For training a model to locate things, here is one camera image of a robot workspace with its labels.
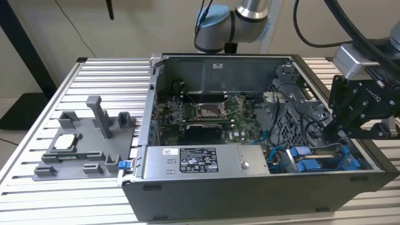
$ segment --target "black cable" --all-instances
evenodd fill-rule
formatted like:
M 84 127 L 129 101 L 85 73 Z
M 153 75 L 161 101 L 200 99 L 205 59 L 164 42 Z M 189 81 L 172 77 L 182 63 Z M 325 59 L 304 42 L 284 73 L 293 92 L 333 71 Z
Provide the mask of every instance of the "black cable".
M 196 34 L 196 30 L 197 30 L 198 18 L 200 18 L 201 10 L 202 10 L 202 7 L 204 7 L 204 1 L 205 1 L 205 0 L 202 0 L 202 2 L 201 2 L 200 11 L 198 11 L 198 14 L 197 14 L 196 26 L 194 26 L 194 34 Z
M 14 142 L 10 142 L 10 141 L 8 141 L 8 140 L 5 140 L 5 139 L 2 139 L 2 138 L 0 138 L 0 140 L 4 141 L 4 142 L 6 142 L 6 143 L 9 143 L 9 144 L 16 145 L 16 146 L 18 145 L 18 144 L 16 144 Z
M 208 6 L 206 6 L 206 8 L 205 8 L 205 10 L 204 10 L 204 12 L 202 12 L 202 14 L 201 14 L 201 17 L 200 17 L 200 19 L 198 19 L 198 23 L 196 23 L 196 30 L 194 30 L 194 46 L 196 46 L 196 38 L 197 38 L 197 34 L 198 34 L 198 31 L 200 31 L 200 29 L 201 29 L 201 25 L 202 25 L 202 22 L 204 22 L 204 20 L 205 20 L 205 17 L 206 17 L 206 15 L 208 15 L 208 10 L 209 10 L 209 8 L 210 8 L 210 4 L 212 4 L 212 1 L 213 0 L 210 0 L 209 1 L 209 3 L 208 3 Z
M 324 0 L 325 4 L 338 22 L 341 25 L 344 31 L 349 35 L 349 37 L 353 39 L 356 45 L 370 54 L 374 61 L 380 64 L 380 66 L 392 74 L 400 74 L 400 67 L 393 63 L 392 60 L 386 58 L 386 56 L 382 54 L 382 52 L 373 46 L 373 44 L 369 43 L 353 23 L 350 22 L 348 16 L 345 15 L 340 4 L 336 0 Z
M 322 122 L 322 121 L 325 121 L 326 119 L 329 119 L 329 117 L 325 117 L 324 119 L 318 120 L 317 122 Z M 320 126 L 320 124 L 318 124 L 317 122 L 316 122 L 316 121 L 310 121 L 310 122 L 305 125 L 305 128 L 304 128 L 305 134 L 308 134 L 308 128 L 310 127 L 310 125 L 312 125 L 313 123 L 316 123 L 316 124 Z
M 310 43 L 305 37 L 302 36 L 300 29 L 298 29 L 298 24 L 297 24 L 297 7 L 298 7 L 298 0 L 294 1 L 294 7 L 293 7 L 293 26 L 294 26 L 294 30 L 297 33 L 297 36 L 300 37 L 301 41 L 304 42 L 304 44 L 306 44 L 310 47 L 314 48 L 330 48 L 330 47 L 336 47 L 340 46 L 342 44 L 350 44 L 353 41 L 344 41 L 344 42 L 337 42 L 337 43 L 332 43 L 332 44 L 314 44 Z
M 56 2 L 57 6 L 58 6 L 58 8 L 60 8 L 60 10 L 61 10 L 61 13 L 62 13 L 62 14 L 64 14 L 64 16 L 66 17 L 66 19 L 68 19 L 68 21 L 69 21 L 70 25 L 73 26 L 73 28 L 74 28 L 74 30 L 76 30 L 76 33 L 77 33 L 77 35 L 80 36 L 80 40 L 81 40 L 81 42 L 82 42 L 82 43 L 84 43 L 84 45 L 86 46 L 88 50 L 92 52 L 92 54 L 93 54 L 94 58 L 97 58 L 97 56 L 96 56 L 94 52 L 92 51 L 92 49 L 89 48 L 88 44 L 86 44 L 86 43 L 85 43 L 85 41 L 82 40 L 82 37 L 81 37 L 81 35 L 80 35 L 80 32 L 78 32 L 78 30 L 77 30 L 77 28 L 76 28 L 76 26 L 74 26 L 73 22 L 70 21 L 69 17 L 66 16 L 66 14 L 65 14 L 65 12 L 64 12 L 64 9 L 62 9 L 62 7 L 61 7 L 61 5 L 60 5 L 60 3 L 57 2 L 57 0 L 54 0 L 54 2 Z
M 269 135 L 268 135 L 268 142 L 270 143 L 270 145 L 272 145 L 273 147 L 277 146 L 277 144 L 274 144 L 274 143 L 272 142 L 270 136 L 272 136 L 273 128 L 274 128 L 276 123 L 277 123 L 277 117 L 278 117 L 278 115 L 280 115 L 280 98 L 277 97 L 277 92 L 278 92 L 278 89 L 280 89 L 280 87 L 281 87 L 282 85 L 293 85 L 293 86 L 298 87 L 298 86 L 297 86 L 296 84 L 293 84 L 293 83 L 282 83 L 282 84 L 280 84 L 280 85 L 276 87 L 276 89 L 274 89 L 274 95 L 276 95 L 276 110 L 274 110 L 274 117 L 273 117 L 272 126 L 270 126 L 269 131 L 268 131 L 268 134 L 269 134 Z

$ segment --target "metal rail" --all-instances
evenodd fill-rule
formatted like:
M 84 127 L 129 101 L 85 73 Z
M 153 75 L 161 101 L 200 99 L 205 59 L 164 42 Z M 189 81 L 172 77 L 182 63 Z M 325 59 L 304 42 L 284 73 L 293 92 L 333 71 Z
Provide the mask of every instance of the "metal rail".
M 334 66 L 324 58 L 305 58 L 308 66 L 330 88 Z M 145 93 L 150 75 L 148 60 L 89 59 L 77 63 L 58 88 L 37 122 L 0 172 L 0 224 L 140 224 L 114 178 L 34 182 L 33 169 L 40 162 L 60 126 L 62 110 L 90 117 L 84 102 L 101 95 L 101 107 L 109 115 L 122 109 L 137 118 L 130 152 L 134 154 Z M 374 142 L 400 169 L 400 141 Z M 357 195 L 334 213 L 222 219 L 174 223 L 174 225 L 377 225 L 400 221 L 400 178 L 380 191 Z

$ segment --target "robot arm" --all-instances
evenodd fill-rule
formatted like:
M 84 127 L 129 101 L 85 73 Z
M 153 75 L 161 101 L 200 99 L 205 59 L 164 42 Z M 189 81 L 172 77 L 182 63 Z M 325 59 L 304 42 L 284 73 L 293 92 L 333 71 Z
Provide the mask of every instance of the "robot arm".
M 204 53 L 218 53 L 226 43 L 252 42 L 266 25 L 266 0 L 242 0 L 234 11 L 210 5 L 200 11 L 194 46 Z
M 346 135 L 357 139 L 400 139 L 394 118 L 400 113 L 400 21 L 390 38 L 366 41 L 352 25 L 334 0 L 325 0 L 353 44 L 340 46 L 333 63 L 342 75 L 333 77 L 329 96 L 332 122 L 324 134 Z M 370 130 L 360 127 L 380 120 Z

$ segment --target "wire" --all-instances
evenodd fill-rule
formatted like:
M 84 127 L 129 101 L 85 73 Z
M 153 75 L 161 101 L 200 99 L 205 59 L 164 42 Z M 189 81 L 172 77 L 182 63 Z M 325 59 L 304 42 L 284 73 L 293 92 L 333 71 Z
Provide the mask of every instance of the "wire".
M 208 6 L 206 6 L 206 8 L 205 8 L 205 10 L 204 10 L 204 12 L 202 12 L 202 14 L 201 14 L 200 19 L 198 19 L 198 23 L 196 22 L 196 28 L 194 28 L 194 29 L 196 29 L 196 30 L 194 30 L 194 47 L 196 47 L 196 38 L 197 38 L 197 34 L 198 34 L 200 29 L 201 29 L 201 25 L 202 25 L 202 22 L 204 22 L 204 20 L 205 20 L 205 17 L 206 17 L 206 15 L 208 15 L 208 10 L 209 10 L 209 8 L 210 8 L 212 1 L 213 1 L 213 0 L 210 0 L 209 3 L 208 3 Z
M 186 92 L 182 92 L 188 97 L 189 97 L 189 99 L 192 100 L 192 102 L 196 104 L 196 105 L 198 105 L 196 102 L 194 102 L 194 100 L 192 99 L 192 97 L 189 96 L 189 94 L 186 93 Z
M 329 117 L 325 117 L 324 119 L 321 119 L 321 120 L 318 120 L 318 121 L 310 121 L 310 122 L 305 125 L 305 128 L 304 128 L 305 134 L 308 134 L 308 128 L 310 127 L 310 125 L 312 125 L 313 123 L 316 123 L 317 125 L 320 125 L 318 122 L 322 122 L 322 121 L 325 121 L 326 119 L 329 119 Z
M 332 143 L 332 144 L 328 144 L 328 145 L 325 145 L 325 146 L 309 147 L 309 149 L 325 149 L 325 148 L 329 148 L 329 147 L 332 147 L 332 146 L 334 146 L 334 145 L 342 146 L 341 143 Z
M 6 142 L 6 143 L 9 143 L 9 144 L 13 144 L 13 145 L 18 146 L 18 144 L 16 144 L 14 142 L 10 142 L 10 141 L 8 141 L 8 140 L 5 140 L 2 138 L 0 138 L 0 140 L 4 141 L 4 142 Z
M 196 34 L 196 30 L 197 30 L 198 18 L 200 18 L 200 14 L 201 14 L 202 7 L 204 7 L 204 0 L 202 0 L 202 2 L 201 2 L 200 11 L 198 11 L 198 14 L 197 14 L 196 26 L 194 26 L 194 34 Z
M 92 49 L 89 48 L 88 44 L 86 44 L 86 43 L 85 43 L 85 41 L 82 40 L 82 37 L 81 37 L 81 35 L 80 35 L 80 32 L 78 32 L 78 30 L 77 30 L 77 28 L 76 28 L 76 26 L 74 26 L 73 22 L 70 21 L 69 17 L 66 16 L 66 14 L 65 14 L 65 12 L 64 12 L 64 9 L 62 9 L 62 7 L 61 7 L 61 5 L 60 5 L 60 3 L 57 2 L 57 0 L 54 0 L 54 2 L 56 2 L 57 6 L 58 6 L 58 8 L 60 8 L 60 10 L 61 10 L 61 13 L 62 13 L 62 14 L 64 14 L 64 16 L 66 17 L 66 19 L 68 19 L 68 21 L 69 21 L 70 25 L 73 26 L 73 28 L 74 28 L 74 30 L 76 30 L 76 33 L 77 33 L 77 35 L 80 36 L 80 40 L 81 40 L 81 42 L 82 42 L 82 43 L 84 43 L 84 45 L 86 46 L 88 50 L 92 52 L 92 54 L 93 54 L 94 58 L 97 58 L 97 56 L 96 56 L 94 52 L 92 51 Z
M 262 132 L 262 139 L 254 140 L 250 144 L 254 145 L 256 142 L 262 142 L 262 141 L 265 141 L 265 140 L 266 140 L 266 137 L 268 137 L 268 132 L 266 132 L 266 130 L 264 130 L 264 132 Z
M 353 23 L 350 22 L 348 16 L 345 15 L 340 4 L 336 0 L 324 0 L 338 24 L 341 25 L 344 31 L 349 37 L 354 40 L 358 47 L 364 48 L 365 52 L 372 56 L 374 61 L 380 66 L 393 75 L 400 74 L 400 67 L 396 63 L 388 59 L 388 57 L 381 53 L 381 51 L 373 46 L 373 44 L 366 40 Z
M 270 160 L 272 160 L 272 157 L 273 157 L 273 154 L 274 154 L 274 152 L 276 152 L 276 150 L 277 149 L 282 149 L 282 146 L 276 146 L 273 149 L 272 149 L 272 151 L 270 151 L 270 153 L 269 153 L 269 156 L 268 156 L 268 158 L 266 158 L 266 162 L 269 162 Z
M 293 26 L 294 26 L 294 30 L 297 33 L 297 36 L 300 37 L 301 41 L 304 42 L 304 44 L 306 44 L 310 47 L 314 48 L 330 48 L 330 47 L 336 47 L 340 46 L 342 44 L 350 44 L 353 43 L 353 41 L 344 41 L 344 42 L 337 42 L 337 43 L 332 43 L 332 44 L 314 44 L 310 43 L 305 37 L 302 36 L 300 29 L 298 29 L 298 24 L 297 24 L 297 7 L 298 7 L 298 0 L 294 1 L 294 7 L 293 7 Z
M 277 123 L 277 117 L 278 117 L 278 115 L 280 115 L 280 98 L 277 97 L 277 92 L 278 92 L 278 89 L 280 89 L 280 87 L 281 87 L 282 85 L 293 85 L 293 86 L 298 87 L 298 86 L 297 86 L 296 84 L 293 84 L 293 83 L 282 83 L 282 84 L 280 84 L 280 85 L 276 87 L 276 89 L 274 89 L 274 95 L 276 95 L 276 110 L 274 110 L 274 117 L 273 117 L 272 126 L 270 126 L 269 131 L 268 131 L 268 134 L 269 134 L 269 136 L 268 136 L 268 142 L 270 143 L 272 146 L 277 146 L 277 144 L 274 144 L 274 143 L 272 142 L 272 140 L 270 140 L 270 134 L 272 134 L 272 131 L 273 131 L 274 126 L 276 126 L 276 123 Z

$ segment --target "gray plastic post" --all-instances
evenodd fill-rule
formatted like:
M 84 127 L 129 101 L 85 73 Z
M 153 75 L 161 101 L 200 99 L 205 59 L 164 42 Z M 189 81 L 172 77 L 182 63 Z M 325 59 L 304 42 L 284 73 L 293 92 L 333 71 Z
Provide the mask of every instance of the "gray plastic post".
M 101 98 L 98 95 L 93 95 L 88 97 L 86 100 L 86 106 L 92 109 L 93 114 L 94 114 L 94 120 L 97 122 L 97 126 L 100 128 L 100 131 L 102 133 L 102 136 L 105 139 L 110 139 L 112 137 L 112 132 L 109 129 L 109 119 L 104 115 L 101 106 L 100 106 Z

